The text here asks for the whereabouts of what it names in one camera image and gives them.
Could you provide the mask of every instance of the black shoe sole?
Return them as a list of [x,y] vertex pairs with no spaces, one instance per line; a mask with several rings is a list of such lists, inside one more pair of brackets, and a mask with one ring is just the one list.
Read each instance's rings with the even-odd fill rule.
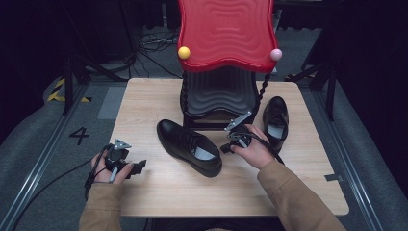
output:
[[164,141],[163,141],[163,138],[162,138],[162,134],[160,133],[159,128],[156,127],[156,130],[157,130],[157,134],[158,134],[160,143],[162,144],[162,147],[165,149],[165,151],[166,151],[168,154],[170,154],[170,156],[172,156],[172,157],[174,157],[174,158],[176,158],[176,159],[179,159],[179,160],[181,160],[181,161],[184,161],[184,162],[190,164],[192,168],[194,168],[196,171],[198,171],[199,173],[201,173],[202,175],[204,175],[204,176],[206,176],[206,177],[215,177],[215,176],[219,175],[219,173],[220,173],[221,170],[222,170],[222,163],[221,163],[217,168],[215,168],[215,169],[204,169],[204,168],[202,168],[202,167],[196,165],[195,163],[190,162],[190,161],[187,160],[186,158],[183,158],[183,157],[177,155],[176,153],[170,151],[170,150],[164,145]]

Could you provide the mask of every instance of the wooden tabletop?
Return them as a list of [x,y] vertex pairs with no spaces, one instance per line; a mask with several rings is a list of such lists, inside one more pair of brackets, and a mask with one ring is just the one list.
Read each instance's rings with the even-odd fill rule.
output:
[[[170,119],[180,125],[179,96],[182,80],[131,79],[117,116],[111,142],[132,144],[127,162],[147,160],[140,175],[125,180],[122,215],[132,217],[276,216],[276,211],[256,176],[258,169],[234,154],[223,154],[221,173],[207,178],[189,164],[171,157],[159,142],[156,125]],[[315,193],[335,215],[348,213],[318,132],[295,83],[269,82],[254,125],[262,128],[262,112],[271,97],[279,95],[289,111],[289,135],[280,152],[285,165]],[[217,147],[229,142],[224,131],[199,131]]]

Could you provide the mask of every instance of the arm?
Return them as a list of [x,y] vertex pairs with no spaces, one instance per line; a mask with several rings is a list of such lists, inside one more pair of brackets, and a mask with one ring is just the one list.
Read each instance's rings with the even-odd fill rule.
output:
[[[112,184],[112,173],[105,169],[105,156],[100,159],[95,176],[95,182],[89,190],[89,199],[79,221],[79,230],[121,230],[120,229],[120,200],[122,198],[122,182],[132,170],[132,164],[126,165],[116,176]],[[95,165],[96,155],[92,159]]]
[[[257,127],[246,125],[261,139],[268,138]],[[231,150],[258,168],[258,180],[276,208],[287,230],[345,230],[333,213],[292,171],[278,163],[268,150],[252,139],[247,148]]]

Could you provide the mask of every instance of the shoe insole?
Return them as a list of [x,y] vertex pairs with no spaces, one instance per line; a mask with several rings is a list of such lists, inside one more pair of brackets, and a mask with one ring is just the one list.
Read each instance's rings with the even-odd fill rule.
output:
[[284,129],[285,126],[268,125],[268,133],[277,139],[282,139]]
[[197,147],[195,149],[194,155],[198,160],[202,160],[202,161],[208,161],[208,160],[211,160],[211,159],[213,159],[215,157],[215,155],[213,155],[210,152],[202,149],[201,147]]

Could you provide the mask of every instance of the red plastic toy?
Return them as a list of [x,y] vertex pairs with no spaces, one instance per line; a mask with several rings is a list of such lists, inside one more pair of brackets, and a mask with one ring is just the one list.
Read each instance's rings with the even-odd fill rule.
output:
[[273,0],[179,0],[179,6],[178,53],[185,71],[232,65],[271,73],[282,56],[272,27]]

